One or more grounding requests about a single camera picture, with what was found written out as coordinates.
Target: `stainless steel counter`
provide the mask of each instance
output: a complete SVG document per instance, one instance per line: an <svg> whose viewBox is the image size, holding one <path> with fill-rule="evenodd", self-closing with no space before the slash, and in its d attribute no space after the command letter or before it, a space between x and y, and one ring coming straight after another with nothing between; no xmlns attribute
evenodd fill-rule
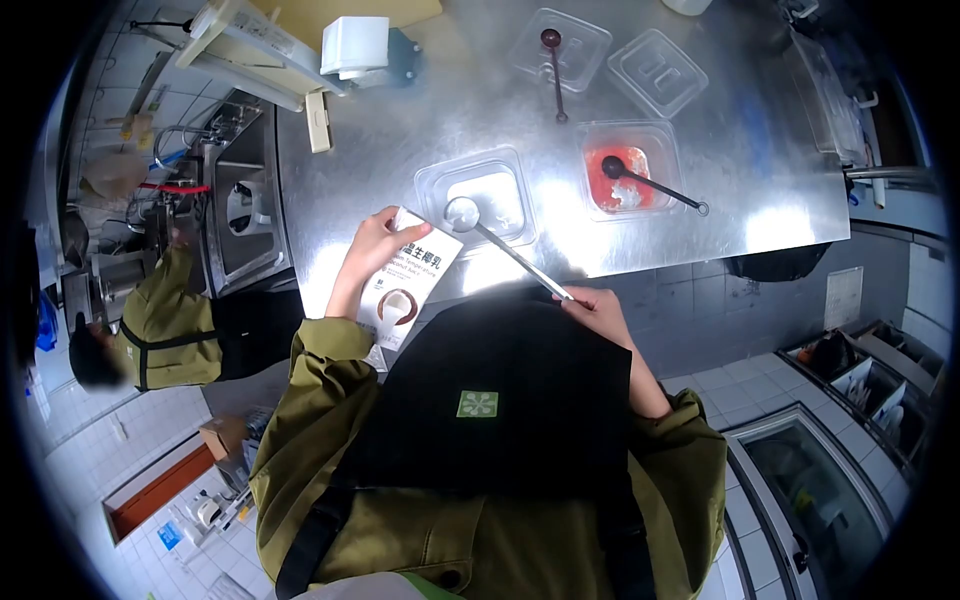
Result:
<svg viewBox="0 0 960 600"><path fill-rule="evenodd" d="M303 115L280 110L279 174L307 317L322 316L334 277L362 219L387 204L419 208L414 174L501 144L520 154L540 231L518 251L563 282L828 242L850 237L843 174L814 145L781 53L786 25L767 0L713 3L684 17L661 2L556 0L549 6L609 30L607 56L647 29L664 32L708 75L706 90L671 119L692 211L609 225L582 199L578 122L656 118L608 77L606 59L582 94L564 92L558 125L552 87L506 59L540 6L518 0L448 0L444 13L404 33L423 63L407 89L327 94L333 149L310 153ZM532 285L496 248L461 260L431 301L499 283Z"/></svg>

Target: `cabinet door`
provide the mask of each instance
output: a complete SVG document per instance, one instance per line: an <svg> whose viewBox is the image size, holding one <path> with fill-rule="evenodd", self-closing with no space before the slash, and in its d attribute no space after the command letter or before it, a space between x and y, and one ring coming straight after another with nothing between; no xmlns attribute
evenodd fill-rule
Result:
<svg viewBox="0 0 960 600"><path fill-rule="evenodd" d="M856 461L801 404L726 435L798 597L848 597L891 520Z"/></svg>

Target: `blue sign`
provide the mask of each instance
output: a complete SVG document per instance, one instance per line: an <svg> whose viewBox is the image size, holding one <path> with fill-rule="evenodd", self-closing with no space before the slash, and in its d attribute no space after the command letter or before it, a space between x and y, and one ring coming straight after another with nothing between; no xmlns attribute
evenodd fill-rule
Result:
<svg viewBox="0 0 960 600"><path fill-rule="evenodd" d="M160 541L163 542L163 545L166 546L167 550L173 550L174 546L176 546L177 543L183 539L183 534L173 521L167 521L164 523L163 527L160 527L156 531L156 534L160 536Z"/></svg>

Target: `blue hose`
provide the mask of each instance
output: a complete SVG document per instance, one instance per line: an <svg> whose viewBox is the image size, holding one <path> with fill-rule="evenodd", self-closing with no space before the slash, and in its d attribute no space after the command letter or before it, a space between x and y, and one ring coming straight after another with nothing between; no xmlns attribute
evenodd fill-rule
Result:
<svg viewBox="0 0 960 600"><path fill-rule="evenodd" d="M187 151L186 148L184 148L183 150L177 150L177 151L174 152L173 154L168 155L168 156L165 156L164 158L161 158L161 159L160 159L160 162L162 162L163 164L170 164L170 163L173 162L174 160L177 160L177 159L180 158L181 156L185 155L185 154L186 154L186 151ZM158 168L159 168L159 167L156 166L156 163L150 165L150 170L151 170L151 171L153 171L154 169L158 169Z"/></svg>

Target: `faucet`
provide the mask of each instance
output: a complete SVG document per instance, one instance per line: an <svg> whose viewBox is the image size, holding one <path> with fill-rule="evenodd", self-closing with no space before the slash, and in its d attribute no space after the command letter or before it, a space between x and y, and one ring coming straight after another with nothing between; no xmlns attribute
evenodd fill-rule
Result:
<svg viewBox="0 0 960 600"><path fill-rule="evenodd" d="M214 127L212 130L205 130L200 127L186 127L185 125L171 125L170 127L163 128L154 138L154 164L157 168L163 169L164 171L169 171L170 173L177 173L177 169L163 164L163 161L160 159L160 142L163 141L163 136L169 132L180 132L181 135L187 133L200 133L204 136L201 139L202 143L218 145L225 143L222 131L217 127Z"/></svg>
<svg viewBox="0 0 960 600"><path fill-rule="evenodd" d="M160 143L163 141L163 136L169 132L180 132L181 139L183 136L186 136L187 133L199 133L202 137L200 138L200 143L209 144L212 146L226 146L229 143L227 136L235 137L239 135L243 130L243 124L247 120L247 111L254 112L259 114L263 111L263 108L259 104L245 104L245 103L235 103L228 102L226 100L220 101L220 104L217 106L229 105L233 107L238 107L239 114L234 115L229 118L228 122L225 122L224 115L218 114L213 121L210 122L210 129L203 129L199 127L189 127L186 125L171 125L160 131L160 133L154 138L154 164L157 168L163 169L164 171L169 171L170 173L176 173L177 169L174 167L168 167L163 164L163 161L160 160ZM186 143L186 139L183 139L183 145L189 146Z"/></svg>

